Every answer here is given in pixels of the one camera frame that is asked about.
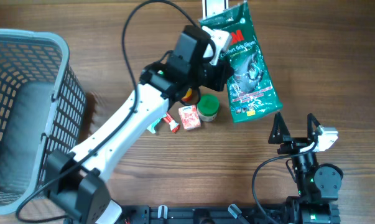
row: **green lid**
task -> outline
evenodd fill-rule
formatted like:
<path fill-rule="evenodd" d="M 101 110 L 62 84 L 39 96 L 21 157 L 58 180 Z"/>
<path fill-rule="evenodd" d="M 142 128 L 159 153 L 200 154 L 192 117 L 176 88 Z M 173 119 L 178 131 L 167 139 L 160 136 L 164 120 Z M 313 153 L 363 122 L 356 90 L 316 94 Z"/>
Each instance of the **green lid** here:
<path fill-rule="evenodd" d="M 211 94 L 203 95 L 197 104 L 198 110 L 204 116 L 213 116 L 218 112 L 219 106 L 219 100 Z"/>

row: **wooden table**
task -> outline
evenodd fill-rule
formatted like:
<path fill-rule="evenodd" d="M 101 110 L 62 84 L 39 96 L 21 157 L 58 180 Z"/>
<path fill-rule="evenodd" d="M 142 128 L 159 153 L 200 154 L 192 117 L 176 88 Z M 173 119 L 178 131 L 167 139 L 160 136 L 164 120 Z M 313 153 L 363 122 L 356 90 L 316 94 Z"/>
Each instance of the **wooden table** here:
<path fill-rule="evenodd" d="M 136 2 L 0 6 L 0 27 L 60 34 L 69 44 L 70 65 L 88 93 L 82 138 L 95 132 L 132 90 L 121 55 L 120 36 Z M 181 2 L 193 18 L 201 2 Z M 293 136 L 306 135 L 306 115 L 339 130 L 339 140 L 321 163 L 343 169 L 337 201 L 343 223 L 375 223 L 375 1 L 250 2 L 252 19 L 274 86 L 284 104 L 283 117 Z M 144 7 L 127 32 L 127 52 L 135 76 L 157 60 L 188 24 L 163 4 Z M 251 205 L 251 178 L 264 160 L 276 156 L 268 145 L 273 116 L 233 124 L 227 92 L 219 117 L 200 129 L 158 134 L 145 132 L 117 166 L 108 188 L 122 205 Z M 176 104 L 170 114 L 180 121 Z M 259 173 L 262 203 L 278 203 L 297 188 L 284 161 Z M 57 214 L 47 202 L 27 206 L 26 213 Z M 14 215 L 0 223 L 14 223 Z"/>

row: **red logo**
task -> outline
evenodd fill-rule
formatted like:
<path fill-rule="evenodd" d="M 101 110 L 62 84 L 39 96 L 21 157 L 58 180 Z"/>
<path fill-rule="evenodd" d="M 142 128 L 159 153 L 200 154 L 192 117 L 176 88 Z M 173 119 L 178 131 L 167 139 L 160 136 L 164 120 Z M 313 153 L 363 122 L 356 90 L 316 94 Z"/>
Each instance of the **red logo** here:
<path fill-rule="evenodd" d="M 243 34 L 241 33 L 241 30 L 236 30 L 235 33 L 232 32 L 232 33 L 231 33 L 231 37 L 233 38 L 232 41 L 231 41 L 231 45 L 233 45 L 233 44 L 237 44 L 238 42 L 244 40 L 244 36 L 243 36 Z"/>

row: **green plastic package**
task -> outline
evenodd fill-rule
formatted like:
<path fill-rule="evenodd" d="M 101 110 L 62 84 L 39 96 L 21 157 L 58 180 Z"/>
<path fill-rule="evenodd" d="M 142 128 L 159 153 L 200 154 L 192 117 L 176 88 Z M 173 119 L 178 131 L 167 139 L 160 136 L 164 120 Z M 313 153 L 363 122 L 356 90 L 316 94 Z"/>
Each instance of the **green plastic package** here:
<path fill-rule="evenodd" d="M 201 26 L 230 32 L 231 45 L 220 55 L 229 60 L 234 75 L 227 81 L 230 110 L 235 123 L 262 118 L 282 108 L 272 84 L 259 42 L 244 2 L 200 21 Z"/>

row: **yellow label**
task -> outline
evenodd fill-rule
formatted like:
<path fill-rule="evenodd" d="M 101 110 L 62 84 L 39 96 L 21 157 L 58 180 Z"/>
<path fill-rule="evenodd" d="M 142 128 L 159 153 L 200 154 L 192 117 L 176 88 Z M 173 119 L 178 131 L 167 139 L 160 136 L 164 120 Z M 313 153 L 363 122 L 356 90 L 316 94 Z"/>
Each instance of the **yellow label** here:
<path fill-rule="evenodd" d="M 255 115 L 255 111 L 247 111 L 247 116 L 253 116 Z"/>

